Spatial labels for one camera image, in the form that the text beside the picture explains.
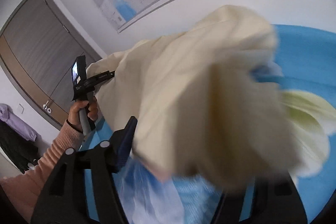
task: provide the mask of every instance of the device screen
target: device screen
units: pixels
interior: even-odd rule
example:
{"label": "device screen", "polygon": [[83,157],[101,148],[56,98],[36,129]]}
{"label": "device screen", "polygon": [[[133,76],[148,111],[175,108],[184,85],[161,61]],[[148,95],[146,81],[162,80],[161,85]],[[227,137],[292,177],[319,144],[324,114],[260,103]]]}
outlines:
{"label": "device screen", "polygon": [[72,67],[72,80],[75,81],[78,76],[77,62]]}

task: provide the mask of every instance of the pink sweater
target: pink sweater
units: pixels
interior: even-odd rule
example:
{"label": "pink sweater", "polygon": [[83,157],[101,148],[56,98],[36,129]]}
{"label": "pink sweater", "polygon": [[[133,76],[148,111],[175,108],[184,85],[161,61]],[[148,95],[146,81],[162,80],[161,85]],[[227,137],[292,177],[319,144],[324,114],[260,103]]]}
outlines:
{"label": "pink sweater", "polygon": [[37,198],[47,181],[52,169],[67,148],[78,149],[83,141],[83,134],[64,123],[59,135],[50,148],[38,161],[35,170],[14,178],[0,179],[0,184],[7,197],[23,218],[30,223]]}

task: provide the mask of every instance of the hand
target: hand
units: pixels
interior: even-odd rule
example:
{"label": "hand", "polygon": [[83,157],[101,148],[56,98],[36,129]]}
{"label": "hand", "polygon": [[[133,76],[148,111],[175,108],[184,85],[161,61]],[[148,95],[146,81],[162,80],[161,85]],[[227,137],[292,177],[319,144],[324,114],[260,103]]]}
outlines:
{"label": "hand", "polygon": [[[79,120],[79,111],[88,105],[89,101],[77,101],[70,108],[68,122],[79,132],[83,132],[81,122]],[[98,105],[96,97],[93,97],[93,102],[89,105],[88,117],[92,121],[98,120]]]}

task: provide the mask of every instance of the lavender garment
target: lavender garment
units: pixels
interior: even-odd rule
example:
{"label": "lavender garment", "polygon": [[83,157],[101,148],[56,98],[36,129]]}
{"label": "lavender garment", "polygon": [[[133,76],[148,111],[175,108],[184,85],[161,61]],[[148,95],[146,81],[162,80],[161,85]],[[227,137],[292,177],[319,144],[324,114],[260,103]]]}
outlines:
{"label": "lavender garment", "polygon": [[36,131],[24,121],[22,121],[19,117],[9,112],[8,105],[6,104],[0,104],[0,120],[8,124],[27,141],[35,142],[37,135]]}

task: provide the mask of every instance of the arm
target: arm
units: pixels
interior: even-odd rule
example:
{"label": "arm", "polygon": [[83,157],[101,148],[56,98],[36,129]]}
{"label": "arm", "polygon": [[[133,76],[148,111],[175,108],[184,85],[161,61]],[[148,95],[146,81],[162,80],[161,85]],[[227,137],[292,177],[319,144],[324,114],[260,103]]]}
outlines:
{"label": "arm", "polygon": [[[64,123],[59,135],[52,142],[51,147],[39,159],[38,165],[34,170],[29,170],[24,175],[18,175],[14,178],[3,178],[0,180],[0,184],[8,199],[27,222],[30,222],[44,183],[47,181],[63,152],[70,147],[76,150],[80,147],[84,136],[80,132],[81,126],[78,111],[87,104],[87,101],[76,102],[71,107],[68,121]],[[90,105],[89,110],[90,113],[88,116],[92,120],[96,119],[98,109],[95,102]]]}

